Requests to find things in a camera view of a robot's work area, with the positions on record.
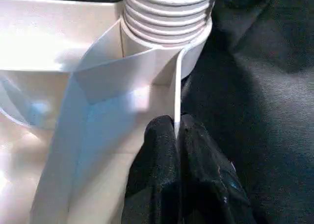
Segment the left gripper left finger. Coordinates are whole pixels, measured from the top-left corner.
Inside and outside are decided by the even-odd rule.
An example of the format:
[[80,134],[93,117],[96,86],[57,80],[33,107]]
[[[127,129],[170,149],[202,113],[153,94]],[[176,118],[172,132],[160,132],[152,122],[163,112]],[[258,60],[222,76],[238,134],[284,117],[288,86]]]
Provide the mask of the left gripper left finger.
[[124,199],[126,224],[178,224],[181,221],[180,161],[173,121],[152,119],[130,170]]

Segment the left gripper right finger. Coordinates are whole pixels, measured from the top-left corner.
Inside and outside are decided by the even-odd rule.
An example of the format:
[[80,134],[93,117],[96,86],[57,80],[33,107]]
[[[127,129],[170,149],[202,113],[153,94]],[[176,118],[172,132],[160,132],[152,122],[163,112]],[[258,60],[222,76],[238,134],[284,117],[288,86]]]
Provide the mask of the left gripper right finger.
[[203,124],[189,114],[181,117],[180,146],[185,217],[191,223],[251,224],[252,207],[235,168]]

